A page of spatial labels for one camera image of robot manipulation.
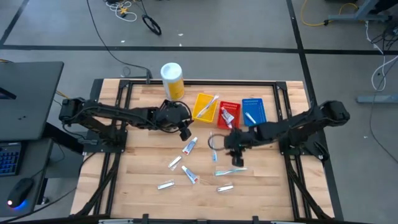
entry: wooden table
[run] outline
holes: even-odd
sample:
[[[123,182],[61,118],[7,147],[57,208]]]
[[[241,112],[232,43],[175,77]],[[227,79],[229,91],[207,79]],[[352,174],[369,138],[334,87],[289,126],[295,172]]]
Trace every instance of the wooden table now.
[[[199,93],[219,94],[220,100],[235,103],[241,103],[243,98],[262,98],[267,120],[278,120],[272,88],[246,86],[245,81],[237,82],[242,85],[185,85],[182,100],[192,110]],[[118,84],[118,79],[103,80],[99,102],[113,106]],[[292,115],[308,110],[303,83],[286,84]],[[134,85],[130,108],[160,106],[164,99],[162,85]],[[191,138],[198,137],[197,145],[189,156],[183,157],[174,171],[167,166],[176,156],[182,155],[182,149],[188,142],[182,142],[178,133],[167,134],[128,126],[126,151],[121,156],[111,216],[140,218],[148,213],[150,218],[161,219],[251,220],[252,216],[258,216],[260,220],[293,220],[284,157],[280,155],[277,144],[244,152],[245,166],[249,169],[245,172],[222,177],[213,175],[215,170],[232,167],[231,157],[223,152],[218,153],[217,163],[211,160],[211,150],[207,145],[210,131],[221,134],[229,132],[216,128],[216,117],[211,124],[197,121],[189,127]],[[242,116],[241,127],[247,129]],[[97,188],[103,157],[103,154],[97,153],[82,168],[71,213],[79,211]],[[325,213],[333,216],[322,163],[313,156],[301,158],[308,191]],[[198,175],[199,182],[193,185],[181,165]],[[159,184],[170,179],[175,181],[174,187],[157,190]],[[216,192],[218,186],[230,182],[234,185],[233,190],[223,194]],[[102,212],[107,192],[104,193]],[[300,214],[304,217],[301,195],[297,189],[296,192]]]

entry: gray floor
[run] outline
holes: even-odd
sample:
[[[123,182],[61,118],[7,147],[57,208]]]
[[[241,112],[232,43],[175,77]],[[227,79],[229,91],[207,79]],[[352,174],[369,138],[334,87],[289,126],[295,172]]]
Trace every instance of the gray floor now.
[[[6,29],[22,0],[0,1],[0,33]],[[99,32],[107,45],[270,47],[295,49],[296,43],[285,1],[280,0],[146,0],[149,14],[162,26],[162,37],[150,33],[138,20],[121,21],[102,1],[90,0]],[[300,18],[303,0],[293,0]],[[309,0],[307,22],[320,22],[337,14],[340,3]],[[344,12],[352,12],[347,7]],[[132,12],[141,16],[139,8]],[[372,50],[365,38],[364,23],[334,22],[327,27],[298,23],[305,49]],[[375,36],[384,24],[371,23]],[[101,45],[85,1],[30,0],[6,45]],[[115,52],[121,60],[146,66],[159,77],[160,67],[178,62],[185,78],[304,81],[298,54],[253,52]],[[103,51],[0,50],[0,58],[15,62],[61,60],[65,62],[58,89],[70,97],[87,98],[95,78],[120,77],[123,65]],[[371,94],[370,77],[382,63],[378,55],[307,55],[318,102],[340,100],[351,120],[339,128],[326,128],[341,206],[346,220],[396,223],[398,164],[376,144],[369,131],[370,106],[358,105],[355,97]],[[386,93],[398,85],[391,70]],[[132,68],[133,75],[143,75]],[[52,106],[49,122],[60,126],[59,105]],[[398,157],[394,142],[398,131],[395,106],[374,109],[373,129],[379,140]],[[83,128],[74,126],[74,131]],[[70,159],[76,166],[81,159]],[[53,179],[46,195],[57,198],[76,186],[77,176]],[[73,195],[28,219],[65,217]]]

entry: yellow container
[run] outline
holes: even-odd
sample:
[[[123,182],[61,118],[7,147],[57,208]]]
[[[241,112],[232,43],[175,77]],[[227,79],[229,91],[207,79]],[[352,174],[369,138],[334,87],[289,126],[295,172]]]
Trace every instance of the yellow container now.
[[[214,98],[214,96],[199,93],[197,97],[197,101],[195,102],[195,106],[193,107],[193,119],[197,119],[199,121],[203,121],[206,123],[213,122],[214,114],[216,113],[217,108],[217,100],[206,110],[206,112],[200,117],[197,118],[198,113],[206,107],[208,103]]]

